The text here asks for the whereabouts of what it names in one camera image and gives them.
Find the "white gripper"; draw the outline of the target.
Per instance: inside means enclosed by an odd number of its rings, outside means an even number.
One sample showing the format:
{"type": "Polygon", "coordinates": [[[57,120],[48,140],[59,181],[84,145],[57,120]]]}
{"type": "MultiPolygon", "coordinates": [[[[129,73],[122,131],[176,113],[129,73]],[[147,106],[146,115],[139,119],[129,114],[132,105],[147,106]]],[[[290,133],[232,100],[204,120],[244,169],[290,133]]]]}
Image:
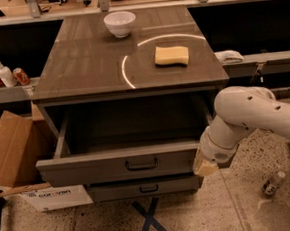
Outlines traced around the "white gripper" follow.
{"type": "Polygon", "coordinates": [[[237,143],[233,144],[232,147],[220,145],[212,138],[210,127],[204,130],[199,145],[192,170],[201,177],[210,176],[218,171],[217,164],[229,162],[239,146],[237,143]]]}

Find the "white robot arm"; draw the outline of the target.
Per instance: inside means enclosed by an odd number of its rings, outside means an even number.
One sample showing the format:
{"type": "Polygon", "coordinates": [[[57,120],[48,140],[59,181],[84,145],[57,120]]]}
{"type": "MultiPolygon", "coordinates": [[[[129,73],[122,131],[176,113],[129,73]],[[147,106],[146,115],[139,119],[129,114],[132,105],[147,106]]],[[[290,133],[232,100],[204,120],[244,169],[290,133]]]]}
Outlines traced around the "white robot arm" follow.
{"type": "Polygon", "coordinates": [[[290,104],[276,100],[264,87],[233,86],[222,89],[214,100],[214,120],[200,137],[193,171],[209,176],[229,162],[255,129],[264,129],[290,140],[290,104]]]}

